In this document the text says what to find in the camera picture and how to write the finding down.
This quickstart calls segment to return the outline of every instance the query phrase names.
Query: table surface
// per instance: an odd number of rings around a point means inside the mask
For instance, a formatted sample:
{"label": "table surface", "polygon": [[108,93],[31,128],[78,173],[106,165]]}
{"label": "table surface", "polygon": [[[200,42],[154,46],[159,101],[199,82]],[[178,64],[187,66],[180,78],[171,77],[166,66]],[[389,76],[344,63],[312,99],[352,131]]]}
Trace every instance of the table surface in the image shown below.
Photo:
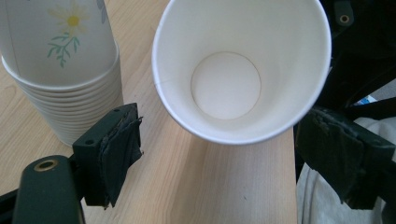
{"label": "table surface", "polygon": [[[292,130],[256,145],[206,142],[168,115],[155,91],[152,42],[167,0],[106,0],[120,45],[124,103],[136,102],[145,155],[114,208],[87,207],[87,223],[296,223]],[[70,156],[0,65],[0,195],[29,163]]]}

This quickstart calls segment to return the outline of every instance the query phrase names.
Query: cup bottom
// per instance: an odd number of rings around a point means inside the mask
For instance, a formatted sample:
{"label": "cup bottom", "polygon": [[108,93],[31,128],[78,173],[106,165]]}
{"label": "cup bottom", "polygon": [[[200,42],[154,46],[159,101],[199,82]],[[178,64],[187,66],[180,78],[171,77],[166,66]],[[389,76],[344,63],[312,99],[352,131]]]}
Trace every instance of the cup bottom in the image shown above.
{"label": "cup bottom", "polygon": [[191,79],[195,103],[215,119],[237,119],[257,103],[262,90],[260,74],[246,57],[219,52],[203,59]]}

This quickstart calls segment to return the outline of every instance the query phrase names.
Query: bolt hole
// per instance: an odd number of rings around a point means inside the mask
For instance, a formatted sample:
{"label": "bolt hole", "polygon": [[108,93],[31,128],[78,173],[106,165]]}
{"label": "bolt hole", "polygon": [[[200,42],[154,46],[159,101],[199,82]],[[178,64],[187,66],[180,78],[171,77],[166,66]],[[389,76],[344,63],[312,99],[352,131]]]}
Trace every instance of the bolt hole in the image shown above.
{"label": "bolt hole", "polygon": [[87,141],[85,141],[85,144],[86,145],[92,145],[94,142],[93,142],[93,140],[87,140]]}
{"label": "bolt hole", "polygon": [[343,23],[348,23],[349,22],[349,17],[347,15],[342,15],[340,17],[340,21]]}
{"label": "bolt hole", "polygon": [[37,172],[44,172],[54,168],[57,165],[58,165],[58,161],[56,160],[42,161],[35,166],[35,170]]}

